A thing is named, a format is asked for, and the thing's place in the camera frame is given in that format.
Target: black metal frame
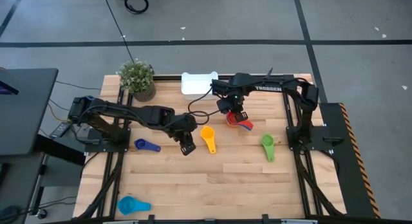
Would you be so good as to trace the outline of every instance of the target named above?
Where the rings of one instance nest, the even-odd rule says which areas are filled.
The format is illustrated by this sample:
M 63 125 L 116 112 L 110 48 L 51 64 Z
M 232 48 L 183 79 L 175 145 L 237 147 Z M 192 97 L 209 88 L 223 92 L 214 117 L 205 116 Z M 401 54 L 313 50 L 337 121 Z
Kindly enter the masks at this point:
M 42 135 L 37 135 L 34 151 L 44 152 L 50 156 L 55 156 L 77 165 L 83 166 L 84 164 L 84 153 Z
M 229 80 L 231 78 L 232 75 L 220 75 L 219 79 L 220 80 Z M 181 76 L 179 75 L 155 75 L 154 76 L 155 80 L 181 80 Z M 123 91 L 119 91 L 119 95 L 118 95 L 118 103 L 121 104 L 123 101 L 123 95 L 124 92 Z M 127 105 L 131 105 L 132 104 L 132 96 L 129 95 L 127 98 Z M 286 111 L 286 119 L 288 121 L 288 127 L 286 128 L 286 130 L 288 128 L 293 128 L 294 127 L 294 123 L 293 123 L 293 118 L 292 118 L 292 111 L 290 109 L 290 103 L 289 103 L 289 98 L 288 95 L 286 95 L 285 93 L 283 93 L 283 101 L 285 103 L 285 111 Z M 325 104 L 323 104 L 323 106 L 321 106 L 321 110 L 322 110 L 322 114 L 323 116 L 325 116 L 326 113 L 326 109 L 322 109 L 325 108 Z M 299 108 L 299 106 L 297 104 L 295 104 L 295 111 L 296 111 L 296 117 L 297 119 L 301 118 L 301 110 Z M 330 120 L 331 115 L 326 115 L 326 119 Z M 124 129 L 128 129 L 128 120 L 124 121 Z M 310 155 L 310 149 L 308 149 L 307 151 L 303 151 L 304 153 L 304 157 L 305 157 L 305 161 L 306 161 L 306 169 L 310 175 L 310 177 L 312 178 L 312 180 L 314 182 L 316 182 L 316 178 L 315 178 L 315 173 L 314 173 L 314 167 L 313 167 L 313 163 L 312 163 L 312 157 Z M 298 154 L 299 157 L 301 157 L 301 153 L 294 151 L 294 154 Z M 113 193 L 112 193 L 112 197 L 111 197 L 111 203 L 110 203 L 110 213 L 109 216 L 106 217 L 102 217 L 103 214 L 103 210 L 104 210 L 104 203 L 105 203 L 105 199 L 102 200 L 99 208 L 98 208 L 98 212 L 97 212 L 97 217 L 96 218 L 90 218 L 90 219 L 74 219 L 71 222 L 59 222 L 59 223 L 102 223 L 105 221 L 115 221 L 115 211 L 116 211 L 116 204 L 117 204 L 117 197 L 118 197 L 118 188 L 120 185 L 120 177 L 121 177 L 121 166 L 123 164 L 123 159 L 124 159 L 124 153 L 119 153 L 118 154 L 118 161 L 120 161 L 120 172 L 118 174 L 118 176 L 116 177 L 115 181 L 114 181 L 114 186 L 113 186 Z M 108 158 L 106 161 L 106 168 L 104 171 L 104 179 L 103 179 L 103 185 L 105 184 L 105 182 L 107 181 L 107 178 L 110 174 L 110 170 L 111 170 L 111 164 L 113 161 L 113 153 L 108 153 Z M 299 181 L 299 187 L 300 187 L 300 193 L 301 193 L 301 198 L 302 198 L 302 205 L 303 205 L 303 210 L 304 210 L 304 215 L 305 218 L 308 220 L 315 220 L 318 223 L 334 223 L 334 224 L 338 224 L 338 223 L 393 223 L 394 221 L 399 221 L 399 220 L 388 220 L 388 219 L 374 219 L 375 216 L 371 215 L 369 212 L 366 212 L 366 215 L 363 216 L 359 216 L 359 215 L 355 215 L 355 216 L 338 216 L 338 217 L 330 217 L 330 216 L 323 216 L 323 210 L 322 210 L 322 205 L 318 199 L 318 197 L 313 193 L 314 196 L 314 201 L 315 201 L 315 209 L 316 209 L 316 214 L 317 215 L 313 215 L 310 212 L 310 207 L 309 207 L 309 201 L 308 201 L 308 193 L 306 190 L 306 185 L 305 185 L 305 180 L 304 178 L 299 174 L 297 174 L 298 176 L 298 181 Z M 346 203 L 346 198 L 345 198 L 345 193 L 343 194 L 344 196 L 344 201 L 345 201 L 345 206 L 348 205 L 355 205 L 353 203 L 353 201 L 351 199 L 349 199 L 352 202 Z M 364 206 L 366 206 L 366 210 L 371 210 L 371 207 L 368 206 L 367 203 L 363 203 Z M 358 205 L 356 205 L 356 209 L 358 210 L 363 210 L 362 207 L 360 208 Z M 204 223 L 204 224 L 208 224 L 208 223 L 248 223 L 248 224 L 253 224 L 253 223 L 292 223 L 291 220 L 289 219 L 269 219 L 267 214 L 263 214 L 262 215 L 262 219 L 201 219 L 201 220 L 155 220 L 155 216 L 154 215 L 149 215 L 149 219 L 148 220 L 138 220 L 139 223 L 147 223 L 147 224 L 153 224 L 153 223 Z M 412 223 L 410 221 L 401 221 L 402 223 Z
M 122 139 L 130 139 L 130 130 L 122 130 Z M 98 144 L 85 144 L 84 151 L 87 153 L 121 153 L 129 149 L 129 142 L 123 141 L 118 144 L 113 144 L 104 141 L 104 137 L 100 131 L 90 129 L 88 133 L 88 140 L 98 140 Z
M 42 182 L 42 177 L 44 176 L 44 173 L 47 168 L 47 156 L 44 157 L 43 163 L 41 165 L 41 168 L 39 170 L 39 175 L 37 176 L 37 184 L 35 186 L 35 189 L 33 191 L 32 195 L 32 201 L 30 202 L 30 207 L 33 207 L 33 211 L 31 211 L 28 215 L 33 216 L 37 214 L 37 211 L 39 211 L 40 207 L 40 202 L 41 198 L 43 196 L 44 192 L 44 186 L 41 186 Z

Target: white container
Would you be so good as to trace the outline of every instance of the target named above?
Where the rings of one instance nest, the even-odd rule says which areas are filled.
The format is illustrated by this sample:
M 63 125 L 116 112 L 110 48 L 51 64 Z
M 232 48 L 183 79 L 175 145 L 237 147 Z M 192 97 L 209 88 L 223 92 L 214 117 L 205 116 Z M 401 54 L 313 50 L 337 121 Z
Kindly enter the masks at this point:
M 182 73 L 182 93 L 187 100 L 200 98 L 211 88 L 212 79 L 219 79 L 218 73 L 213 71 L 210 74 L 189 74 Z M 215 96 L 212 91 L 202 100 L 212 100 Z

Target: plant pot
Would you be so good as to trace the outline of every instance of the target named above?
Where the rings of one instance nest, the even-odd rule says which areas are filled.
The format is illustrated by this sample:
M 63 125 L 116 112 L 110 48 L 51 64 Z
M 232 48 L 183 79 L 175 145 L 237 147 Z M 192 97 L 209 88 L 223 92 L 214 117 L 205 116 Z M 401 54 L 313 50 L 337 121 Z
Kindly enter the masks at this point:
M 134 98 L 139 102 L 148 102 L 152 100 L 156 95 L 156 86 L 155 83 L 152 82 L 150 84 L 150 88 L 147 91 L 136 92 L 133 94 Z

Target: wooden table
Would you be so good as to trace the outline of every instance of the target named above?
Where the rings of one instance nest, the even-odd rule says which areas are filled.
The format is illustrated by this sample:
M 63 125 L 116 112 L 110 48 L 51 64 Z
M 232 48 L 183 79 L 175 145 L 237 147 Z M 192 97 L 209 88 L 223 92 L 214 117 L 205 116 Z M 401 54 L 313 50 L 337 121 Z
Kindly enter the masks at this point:
M 310 74 L 299 74 L 312 81 Z M 176 114 L 187 112 L 179 81 L 156 82 L 157 94 L 146 103 L 133 101 L 134 106 L 161 105 L 172 107 Z M 119 77 L 107 75 L 101 98 L 116 102 Z M 200 137 L 199 126 L 193 132 L 197 149 L 189 156 L 180 152 L 179 144 L 161 131 L 153 131 L 133 122 L 129 151 L 125 154 L 119 196 L 133 196 L 152 204 L 149 212 L 136 212 L 123 216 L 117 210 L 115 219 L 258 219 L 262 214 L 270 218 L 302 218 L 304 212 L 297 181 L 293 153 L 287 146 L 287 126 L 281 93 L 253 92 L 244 104 L 252 131 L 230 128 L 225 116 L 215 114 L 207 124 L 215 130 L 216 154 L 210 154 Z M 217 110 L 216 100 L 199 101 L 193 110 Z M 198 122 L 203 118 L 196 117 Z M 314 112 L 315 126 L 323 123 L 319 108 Z M 264 133 L 276 139 L 275 161 L 268 162 L 260 144 Z M 133 141 L 137 138 L 158 144 L 161 152 L 137 151 Z M 107 153 L 100 153 L 83 170 L 74 216 L 83 213 L 102 184 Z M 312 152 L 317 183 L 328 199 L 341 212 L 345 212 L 339 182 L 333 161 Z M 315 213 L 312 193 L 308 189 L 312 213 Z M 106 197 L 105 215 L 108 214 L 111 192 Z

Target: black cable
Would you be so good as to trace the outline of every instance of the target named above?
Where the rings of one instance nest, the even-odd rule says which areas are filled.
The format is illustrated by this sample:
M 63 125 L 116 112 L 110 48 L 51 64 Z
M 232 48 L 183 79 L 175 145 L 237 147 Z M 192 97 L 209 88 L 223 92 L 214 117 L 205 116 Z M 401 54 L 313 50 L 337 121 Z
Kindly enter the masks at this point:
M 77 86 L 77 85 L 73 85 L 73 84 L 70 84 L 70 83 L 67 83 L 67 82 L 61 82 L 61 81 L 58 81 L 58 80 L 56 80 L 56 82 L 60 83 L 60 84 L 68 85 L 68 86 L 74 86 L 74 87 L 77 87 L 77 88 L 80 88 L 80 89 L 94 89 L 94 90 L 98 90 L 98 91 L 102 90 L 102 89 L 99 89 L 99 88 L 85 88 L 85 87 L 82 87 L 82 86 Z
M 39 131 L 41 131 L 46 137 L 49 137 L 49 135 L 47 135 L 41 128 L 39 129 Z
M 312 180 L 312 177 L 309 175 L 308 171 L 303 165 L 302 159 L 300 157 L 300 151 L 301 151 L 302 145 L 299 145 L 297 148 L 296 152 L 294 152 L 294 157 L 295 157 L 295 162 L 296 162 L 296 169 L 298 170 L 298 173 L 303 176 L 303 178 L 306 180 L 308 185 L 310 186 L 311 190 L 316 194 L 318 197 L 319 201 L 322 203 L 322 205 L 325 207 L 326 211 L 329 213 L 331 216 L 340 216 L 343 215 L 339 210 L 337 210 L 333 204 L 328 200 L 328 198 L 324 195 L 322 190 L 317 186 L 317 184 Z
M 145 3 L 145 6 L 142 10 L 136 10 L 134 9 L 131 5 L 128 3 L 129 0 L 124 0 L 124 6 L 126 7 L 127 11 L 130 12 L 131 14 L 142 14 L 146 12 L 146 10 L 149 8 L 149 1 L 148 0 L 143 0 Z
M 80 131 L 80 129 L 81 129 L 81 128 L 79 128 L 79 129 L 76 131 L 73 126 L 70 128 L 71 132 L 72 132 L 73 135 L 75 136 L 76 141 L 78 141 L 78 142 L 81 143 L 81 144 L 89 144 L 89 143 L 87 143 L 86 141 L 79 140 L 79 138 L 77 137 L 77 133 Z
M 60 199 L 60 200 L 45 202 L 45 203 L 43 203 L 43 204 L 40 204 L 39 206 L 47 205 L 47 204 L 55 203 L 55 202 L 59 202 L 59 201 L 64 201 L 64 200 L 66 200 L 66 199 L 68 199 L 68 198 L 77 198 L 77 196 L 67 196 L 67 197 L 62 198 L 62 199 Z
M 83 170 L 84 170 L 85 166 L 86 166 L 94 157 L 96 157 L 98 154 L 99 154 L 99 153 L 94 154 L 92 157 L 90 157 L 90 159 L 89 159 L 88 161 L 86 161 L 86 163 L 84 163 L 84 165 L 83 165 L 83 167 L 82 167 L 82 170 L 80 171 L 80 178 L 82 178 Z
M 106 4 L 108 5 L 108 8 L 109 8 L 110 13 L 111 13 L 111 16 L 113 17 L 113 20 L 114 20 L 115 23 L 116 23 L 117 29 L 118 29 L 118 31 L 120 32 L 120 35 L 122 36 L 122 39 L 123 39 L 123 42 L 124 42 L 124 46 L 126 46 L 126 49 L 127 49 L 127 52 L 129 53 L 131 62 L 135 63 L 135 60 L 133 60 L 133 57 L 131 56 L 131 53 L 130 53 L 130 50 L 129 50 L 129 46 L 127 45 L 127 42 L 126 42 L 126 40 L 124 39 L 123 32 L 122 32 L 122 30 L 120 29 L 120 27 L 118 26 L 118 23 L 117 23 L 117 21 L 116 21 L 115 15 L 113 14 L 113 11 L 111 10 L 111 7 L 110 7 L 110 5 L 109 5 L 109 1 L 108 1 L 108 0 L 106 0 Z
M 65 111 L 69 111 L 70 109 L 67 109 L 67 108 L 64 108 L 64 107 L 61 107 L 60 105 L 58 105 L 55 101 L 53 101 L 52 99 L 49 99 L 50 100 L 50 102 L 53 102 L 58 108 L 60 108 L 60 109 L 62 109 L 62 110 L 65 110 Z
M 111 172 L 111 174 L 110 174 L 108 180 L 106 181 L 106 183 L 102 186 L 102 188 L 100 189 L 100 191 L 96 195 L 95 199 L 91 202 L 91 204 L 87 207 L 87 209 L 79 217 L 77 217 L 75 219 L 84 219 L 84 218 L 91 218 L 92 217 L 92 215 L 96 211 L 99 203 L 101 202 L 102 198 L 107 193 L 107 191 L 109 190 L 111 184 L 113 183 L 113 181 L 115 180 L 115 178 L 119 174 L 120 169 L 121 169 L 120 160 L 117 159 L 115 168 Z
M 54 111 L 53 111 L 52 105 L 47 104 L 47 106 L 49 107 L 50 113 L 51 113 L 51 115 L 53 115 L 53 118 L 54 118 L 54 119 L 56 119 L 56 120 L 58 120 L 58 121 L 61 121 L 61 122 L 69 122 L 69 120 L 64 120 L 64 119 L 58 118 L 58 117 L 56 116 L 56 114 L 54 113 Z
M 207 124 L 207 122 L 209 121 L 211 115 L 214 115 L 214 114 L 216 114 L 217 112 L 220 112 L 220 111 L 221 111 L 221 110 L 219 109 L 219 110 L 213 111 L 212 113 L 209 113 L 209 114 L 208 114 L 207 112 L 205 112 L 205 111 L 191 111 L 191 105 L 192 105 L 193 103 L 201 100 L 202 98 L 206 97 L 211 91 L 212 91 L 212 88 L 210 88 L 210 89 L 208 90 L 208 92 L 206 92 L 206 94 L 202 95 L 200 98 L 197 98 L 197 99 L 193 100 L 192 102 L 189 103 L 189 105 L 187 105 L 187 110 L 189 111 L 188 114 L 192 114 L 192 115 L 194 115 L 194 116 L 196 116 L 196 117 L 207 117 L 206 121 L 204 121 L 204 122 L 202 122 L 202 123 L 196 123 L 196 124 L 198 124 L 198 125 Z
M 325 154 L 326 156 L 329 156 L 333 160 L 333 163 L 335 164 L 336 175 L 339 176 L 340 168 L 339 168 L 339 162 L 337 161 L 336 157 L 334 157 L 333 155 L 331 155 L 327 151 L 320 151 L 320 152 Z
M 6 221 L 6 220 L 9 220 L 10 218 L 13 218 L 12 221 L 7 222 L 7 223 L 12 223 L 12 222 L 15 221 L 19 216 L 28 214 L 28 213 L 30 213 L 30 212 L 33 212 L 33 211 L 36 211 L 36 210 L 39 210 L 39 209 L 44 209 L 44 208 L 47 208 L 47 207 L 51 207 L 52 205 L 74 205 L 74 204 L 76 204 L 76 203 L 75 203 L 75 202 L 72 202 L 72 203 L 56 202 L 56 203 L 52 203 L 52 204 L 49 204 L 49 205 L 45 205 L 45 206 L 39 207 L 38 209 L 29 209 L 29 210 L 26 210 L 26 211 L 24 211 L 24 212 L 22 212 L 22 213 L 15 214 L 15 215 L 13 215 L 13 216 L 5 217 L 5 218 L 0 218 L 0 221 Z

